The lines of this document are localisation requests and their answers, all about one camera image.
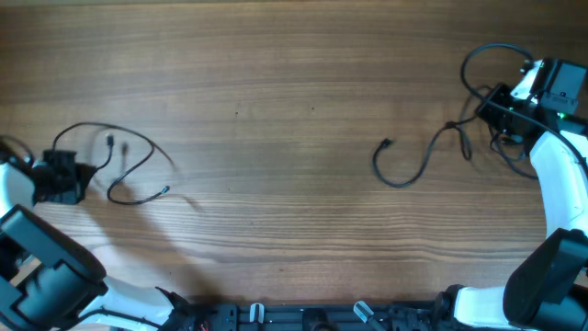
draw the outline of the black wire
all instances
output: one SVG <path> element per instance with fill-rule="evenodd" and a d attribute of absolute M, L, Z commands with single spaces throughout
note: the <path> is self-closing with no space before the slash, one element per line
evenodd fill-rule
<path fill-rule="evenodd" d="M 114 146 L 112 146 L 112 145 L 109 145 L 108 146 L 108 158 L 107 158 L 107 161 L 104 164 L 102 164 L 101 166 L 98 166 L 96 168 L 96 171 L 101 170 L 101 169 L 104 169 L 106 166 L 108 166 L 108 164 L 110 163 L 110 159 L 112 158 L 112 148 L 113 147 Z"/>
<path fill-rule="evenodd" d="M 508 167 L 511 168 L 511 170 L 513 170 L 514 172 L 516 172 L 517 174 L 521 175 L 522 177 L 527 177 L 530 179 L 535 179 L 538 180 L 539 178 L 537 176 L 533 176 L 533 175 L 529 175 L 528 173 L 526 173 L 525 171 L 519 169 L 518 167 L 516 167 L 515 164 L 513 164 L 513 159 L 511 159 L 510 157 L 508 157 L 502 147 L 500 146 L 500 142 L 498 141 L 498 138 L 500 137 L 502 133 L 501 132 L 496 132 L 494 134 L 494 136 L 492 137 L 492 139 L 490 140 L 490 146 L 492 148 L 493 144 L 496 144 L 496 152 L 503 158 L 503 160 L 506 162 L 506 164 L 508 165 Z"/>
<path fill-rule="evenodd" d="M 107 198 L 108 200 L 110 200 L 111 202 L 120 204 L 120 205 L 126 205 L 126 206 L 134 206 L 134 205 L 140 205 L 143 204 L 145 202 L 149 202 L 151 200 L 156 199 L 157 197 L 161 196 L 162 194 L 166 193 L 169 190 L 169 186 L 165 186 L 160 192 L 153 194 L 151 197 L 147 198 L 147 199 L 143 199 L 143 200 L 136 200 L 136 201 L 121 201 L 121 200 L 116 200 L 113 199 L 111 194 L 112 194 L 112 189 L 118 185 L 126 176 L 128 176 L 132 171 L 134 171 L 135 169 L 137 169 L 139 166 L 141 166 L 142 164 L 144 164 L 145 162 L 147 162 L 147 160 L 149 160 L 149 158 L 153 155 L 153 153 L 155 152 L 155 148 L 157 148 L 160 152 L 162 152 L 166 157 L 167 154 L 165 154 L 165 152 L 159 147 L 157 146 L 156 143 L 154 143 L 151 139 L 147 138 L 146 136 L 144 136 L 141 133 L 138 133 L 134 130 L 131 129 L 127 129 L 125 127 L 121 127 L 119 125 L 114 125 L 114 124 L 108 124 L 108 123 L 102 123 L 102 122 L 93 122 L 93 121 L 87 121 L 87 122 L 79 122 L 79 123 L 75 123 L 74 125 L 66 128 L 65 130 L 61 131 L 57 136 L 55 136 L 55 139 L 53 139 L 53 145 L 52 145 L 52 149 L 53 151 L 55 151 L 55 147 L 57 146 L 57 141 L 69 130 L 77 128 L 79 126 L 83 126 L 83 125 L 89 125 L 89 126 L 98 126 L 98 127 L 104 127 L 104 128 L 108 128 L 108 129 L 114 129 L 114 130 L 121 130 L 127 133 L 131 133 L 134 134 L 140 138 L 143 138 L 147 143 L 149 143 L 149 145 L 151 146 L 151 151 L 149 151 L 149 153 L 143 157 L 143 159 L 141 161 L 139 161 L 139 163 L 137 163 L 136 165 L 132 166 L 129 170 L 125 171 L 124 174 L 122 174 L 120 177 L 118 177 L 117 179 L 115 179 L 115 181 L 112 182 L 112 184 L 110 184 L 110 186 L 108 187 L 107 190 Z M 112 152 L 112 148 L 110 148 L 110 151 L 108 152 L 108 160 L 107 162 L 102 165 L 102 166 L 106 166 L 108 164 L 108 162 L 110 162 L 110 157 L 111 157 L 111 152 Z"/>
<path fill-rule="evenodd" d="M 493 101 L 491 101 L 488 97 L 484 97 L 483 95 L 481 95 L 478 91 L 476 91 L 476 89 L 474 89 L 473 87 L 471 87 L 471 85 L 468 83 L 468 81 L 466 80 L 466 67 L 468 66 L 468 62 L 469 60 L 471 60 L 474 56 L 478 55 L 479 53 L 483 52 L 483 51 L 487 51 L 489 49 L 493 49 L 493 48 L 504 48 L 507 50 L 512 50 L 512 51 L 516 51 L 522 55 L 524 55 L 531 63 L 534 61 L 533 56 L 531 55 L 531 53 L 521 47 L 515 46 L 515 45 L 511 45 L 511 44 L 504 44 L 504 43 L 494 43 L 494 44 L 487 44 L 487 45 L 482 45 L 479 48 L 473 50 L 472 52 L 470 52 L 468 54 L 468 56 L 466 56 L 466 58 L 464 59 L 463 63 L 461 64 L 461 70 L 459 73 L 459 77 L 461 79 L 461 83 L 469 90 L 469 92 L 474 96 L 477 97 L 478 99 L 480 99 L 482 102 L 485 102 L 488 106 L 494 107 L 496 109 L 499 109 L 500 111 L 516 116 L 522 120 L 525 120 L 531 124 L 537 125 L 539 128 L 553 134 L 554 136 L 556 136 L 558 139 L 560 139 L 560 141 L 566 145 L 566 147 L 568 147 L 571 152 L 573 153 L 573 155 L 576 157 L 576 159 L 578 160 L 578 162 L 580 163 L 580 167 L 582 168 L 582 171 L 584 173 L 585 176 L 588 177 L 588 165 L 586 164 L 586 159 L 582 157 L 582 155 L 580 154 L 580 152 L 578 152 L 578 150 L 576 149 L 576 147 L 574 147 L 573 144 L 570 143 L 570 141 L 568 141 L 564 136 L 562 136 L 559 132 L 551 129 L 550 127 L 548 127 L 547 125 L 539 122 L 538 120 L 534 120 L 529 118 L 527 115 L 512 111 L 506 107 L 503 107 Z"/>
<path fill-rule="evenodd" d="M 111 315 L 111 316 L 115 316 L 115 317 L 119 317 L 119 318 L 124 318 L 124 319 L 130 320 L 130 321 L 133 321 L 133 322 L 137 322 L 137 323 L 141 323 L 141 324 L 155 327 L 156 329 L 160 329 L 162 327 L 161 325 L 158 325 L 154 322 L 148 321 L 145 318 L 139 318 L 139 317 L 135 317 L 135 316 L 127 315 L 127 314 L 113 312 L 113 311 L 109 311 L 107 309 L 96 309 L 90 313 L 87 313 L 87 314 L 84 314 L 84 315 L 78 317 L 75 321 L 71 322 L 68 326 L 60 328 L 57 331 L 68 331 L 68 330 L 72 329 L 73 327 L 75 327 L 76 325 L 79 325 L 80 323 L 82 323 L 85 319 L 87 319 L 95 314 L 102 314 L 104 316 Z"/>
<path fill-rule="evenodd" d="M 520 162 L 525 160 L 526 158 L 526 154 L 525 154 L 525 148 L 523 148 L 521 150 L 521 153 L 518 155 L 518 157 L 513 158 L 511 156 L 506 155 L 506 153 L 503 150 L 503 144 L 505 144 L 504 142 L 501 142 L 500 140 L 497 140 L 497 138 L 494 138 L 494 135 L 497 134 L 498 132 L 494 132 L 494 129 L 492 128 L 491 125 L 488 125 L 488 133 L 490 134 L 490 149 L 497 153 L 498 155 L 500 155 L 502 158 L 508 158 L 511 162 Z"/>
<path fill-rule="evenodd" d="M 492 89 L 489 86 L 480 86 L 477 88 L 478 90 L 485 90 L 485 89 Z M 469 123 L 475 119 L 478 118 L 478 114 L 474 113 L 473 116 L 464 119 L 466 112 L 468 111 L 469 108 L 469 104 L 471 102 L 471 100 L 473 99 L 473 96 L 469 96 L 466 99 L 466 102 L 463 105 L 463 108 L 461 110 L 461 113 L 459 114 L 459 121 L 457 122 L 447 122 L 446 125 L 439 129 L 439 131 L 437 131 L 435 133 L 435 135 L 433 136 L 433 138 L 431 139 L 431 142 L 429 143 L 429 145 L 426 148 L 426 152 L 424 154 L 424 158 L 423 158 L 423 162 L 421 163 L 421 167 L 419 168 L 419 170 L 417 171 L 416 175 L 414 175 L 411 179 L 407 180 L 404 183 L 394 183 L 389 181 L 388 179 L 386 179 L 379 171 L 378 168 L 378 156 L 379 153 L 383 150 L 388 148 L 390 145 L 392 145 L 394 143 L 394 141 L 391 141 L 390 139 L 384 139 L 378 146 L 378 148 L 376 149 L 376 151 L 374 152 L 374 154 L 372 155 L 372 159 L 371 159 L 371 164 L 372 164 L 372 168 L 374 169 L 374 173 L 376 174 L 376 177 L 381 180 L 384 184 L 391 186 L 393 188 L 406 188 L 409 187 L 410 185 L 414 184 L 414 182 L 420 178 L 423 175 L 424 170 L 426 169 L 427 164 L 429 163 L 429 158 L 431 157 L 431 154 L 433 152 L 433 146 L 435 145 L 435 142 L 437 140 L 437 138 L 439 137 L 439 135 L 441 134 L 441 132 L 445 131 L 445 130 L 456 130 L 459 133 L 459 148 L 461 150 L 461 155 L 463 156 L 463 158 L 466 161 L 471 160 L 471 155 L 472 155 L 472 151 L 471 151 L 471 142 L 469 140 L 468 135 L 463 131 L 462 126 L 466 123 Z M 484 107 L 485 103 L 482 103 L 480 106 L 478 106 L 477 108 L 482 108 Z"/>
<path fill-rule="evenodd" d="M 18 146 L 20 146 L 20 148 L 25 150 L 25 152 L 27 152 L 28 154 L 27 166 L 33 167 L 33 165 L 35 164 L 35 155 L 33 154 L 33 151 L 23 141 L 21 141 L 17 137 L 8 134 L 0 134 L 0 139 L 16 143 Z"/>

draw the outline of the wooden table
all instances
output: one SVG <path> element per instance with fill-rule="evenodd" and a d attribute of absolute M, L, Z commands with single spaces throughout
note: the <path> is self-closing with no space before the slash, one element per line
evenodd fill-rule
<path fill-rule="evenodd" d="M 114 131 L 115 155 L 77 206 L 36 213 L 91 249 L 109 275 L 239 302 L 429 299 L 446 286 L 502 285 L 545 236 L 537 182 L 513 174 L 467 127 L 464 161 L 432 135 L 468 95 L 458 78 L 476 46 L 504 41 L 538 58 L 587 63 L 580 1 L 281 2 L 0 9 L 0 130 L 40 152 L 67 125 L 140 131 L 161 154 L 107 202 L 148 151 Z M 472 63 L 474 85 L 520 79 L 505 51 Z M 101 164 L 106 131 L 59 146 Z M 127 146 L 123 156 L 121 147 Z"/>

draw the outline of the cable connector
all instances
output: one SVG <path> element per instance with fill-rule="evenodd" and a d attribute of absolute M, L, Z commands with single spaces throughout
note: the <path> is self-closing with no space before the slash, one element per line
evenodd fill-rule
<path fill-rule="evenodd" d="M 112 133 L 107 134 L 107 146 L 108 147 L 114 146 L 114 134 L 112 134 Z"/>
<path fill-rule="evenodd" d="M 458 124 L 456 122 L 454 122 L 453 120 L 450 120 L 449 122 L 445 123 L 444 129 L 455 129 L 457 126 L 458 126 Z"/>
<path fill-rule="evenodd" d="M 393 143 L 394 143 L 394 141 L 386 138 L 381 143 L 379 143 L 379 148 L 386 148 L 386 147 L 392 145 Z"/>

